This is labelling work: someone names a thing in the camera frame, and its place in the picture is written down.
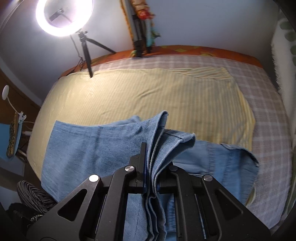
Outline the light blue denim pants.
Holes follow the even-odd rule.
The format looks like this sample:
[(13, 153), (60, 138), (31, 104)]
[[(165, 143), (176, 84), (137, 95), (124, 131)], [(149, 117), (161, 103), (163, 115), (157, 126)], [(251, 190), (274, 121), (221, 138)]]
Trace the light blue denim pants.
[(259, 172), (255, 156), (240, 146), (169, 130), (167, 116), (163, 111), (148, 120), (133, 116), (102, 126), (55, 122), (43, 161), (43, 189), (61, 201), (90, 175), (105, 177), (126, 166), (146, 143), (147, 193), (128, 199), (124, 240), (176, 240), (173, 196), (157, 192), (159, 175), (170, 163), (197, 177), (212, 175), (245, 204)]

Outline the black white striped fabric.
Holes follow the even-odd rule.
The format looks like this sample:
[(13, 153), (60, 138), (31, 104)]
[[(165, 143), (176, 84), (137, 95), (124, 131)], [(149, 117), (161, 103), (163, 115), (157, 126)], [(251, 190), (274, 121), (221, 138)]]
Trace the black white striped fabric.
[(57, 201), (47, 192), (25, 180), (17, 183), (16, 192), (22, 204), (40, 214), (47, 213), (57, 204)]

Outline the pink plaid blanket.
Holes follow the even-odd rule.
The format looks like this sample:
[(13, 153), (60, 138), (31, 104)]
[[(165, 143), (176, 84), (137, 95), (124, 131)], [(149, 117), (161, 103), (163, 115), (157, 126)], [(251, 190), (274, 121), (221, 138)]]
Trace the pink plaid blanket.
[(290, 190), (292, 144), (285, 107), (263, 68), (234, 60), (195, 55), (125, 58), (93, 66), (93, 71), (119, 68), (224, 67), (236, 80), (255, 120), (252, 152), (258, 159), (255, 199), (248, 207), (268, 228), (280, 221)]

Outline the yellow striped sheet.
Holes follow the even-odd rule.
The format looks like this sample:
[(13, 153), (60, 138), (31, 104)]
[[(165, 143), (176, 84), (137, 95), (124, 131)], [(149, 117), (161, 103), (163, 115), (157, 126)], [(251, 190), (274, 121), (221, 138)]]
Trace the yellow striped sheet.
[(117, 69), (60, 78), (47, 95), (28, 146), (29, 163), (42, 178), (55, 122), (102, 126), (138, 116), (168, 113), (165, 127), (197, 140), (251, 152), (253, 112), (225, 68)]

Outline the leopard print cushion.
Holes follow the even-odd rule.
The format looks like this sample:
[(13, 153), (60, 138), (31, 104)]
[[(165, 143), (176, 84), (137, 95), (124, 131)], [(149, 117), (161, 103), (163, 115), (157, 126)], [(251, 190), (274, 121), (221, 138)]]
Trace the leopard print cushion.
[(18, 124), (19, 124), (18, 120), (19, 120), (19, 115), (17, 112), (15, 112), (13, 120), (10, 124), (10, 129), (9, 129), (9, 144), (6, 150), (6, 156), (8, 158), (11, 158), (14, 155), (16, 139), (18, 134)]

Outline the blue chair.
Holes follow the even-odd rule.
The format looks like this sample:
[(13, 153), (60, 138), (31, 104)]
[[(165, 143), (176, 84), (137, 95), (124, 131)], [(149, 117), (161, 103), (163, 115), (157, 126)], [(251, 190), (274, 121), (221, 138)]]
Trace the blue chair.
[(10, 131), (10, 125), (1, 123), (1, 160), (11, 161), (18, 150), (23, 123), (18, 125), (16, 135), (13, 137)]

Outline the black mini tripod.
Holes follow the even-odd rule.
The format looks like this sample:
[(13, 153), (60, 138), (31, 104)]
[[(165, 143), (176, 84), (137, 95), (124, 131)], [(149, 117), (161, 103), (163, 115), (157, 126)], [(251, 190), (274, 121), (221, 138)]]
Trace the black mini tripod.
[(80, 39), (80, 42), (81, 42), (81, 46), (82, 46), (85, 61), (86, 61), (86, 64), (87, 64), (87, 69), (88, 69), (88, 72), (89, 72), (89, 76), (90, 76), (90, 78), (92, 78), (93, 77), (93, 71), (92, 71), (92, 68), (91, 68), (91, 57), (90, 57), (90, 53), (89, 53), (89, 50), (88, 50), (87, 43), (90, 42), (91, 44), (96, 45), (96, 46), (110, 52), (111, 54), (116, 54), (116, 52), (113, 51), (112, 49), (110, 49), (109, 47), (106, 47), (105, 45), (97, 42), (96, 40), (88, 38), (86, 36), (87, 33), (88, 33), (87, 31), (82, 31), (82, 30), (79, 30), (77, 32), (77, 34), (79, 36), (79, 39)]

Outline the green leaf pattern pillow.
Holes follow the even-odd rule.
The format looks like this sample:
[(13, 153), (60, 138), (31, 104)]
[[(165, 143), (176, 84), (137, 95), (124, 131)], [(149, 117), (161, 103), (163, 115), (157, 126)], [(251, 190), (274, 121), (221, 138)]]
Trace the green leaf pattern pillow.
[(295, 30), (283, 11), (278, 13), (271, 50), (276, 82), (287, 112), (292, 139), (292, 183), (285, 208), (285, 212), (289, 213), (295, 204)]

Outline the folded silver tripod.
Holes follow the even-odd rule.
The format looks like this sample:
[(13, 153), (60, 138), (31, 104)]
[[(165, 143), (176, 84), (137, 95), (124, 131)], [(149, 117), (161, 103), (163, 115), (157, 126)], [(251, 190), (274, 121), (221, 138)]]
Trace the folded silver tripod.
[(142, 57), (147, 52), (145, 23), (138, 18), (131, 1), (121, 0), (120, 5), (127, 22), (129, 34), (133, 44), (133, 50), (130, 56)]

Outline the colourful floral cloth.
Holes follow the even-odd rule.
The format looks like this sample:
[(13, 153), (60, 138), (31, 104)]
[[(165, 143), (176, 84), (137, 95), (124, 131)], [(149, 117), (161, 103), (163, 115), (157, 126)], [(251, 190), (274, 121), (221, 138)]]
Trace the colourful floral cloth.
[(150, 53), (155, 44), (155, 39), (161, 36), (154, 27), (153, 19), (155, 14), (151, 12), (145, 0), (131, 0), (130, 2), (137, 17), (145, 23), (146, 50), (147, 53)]

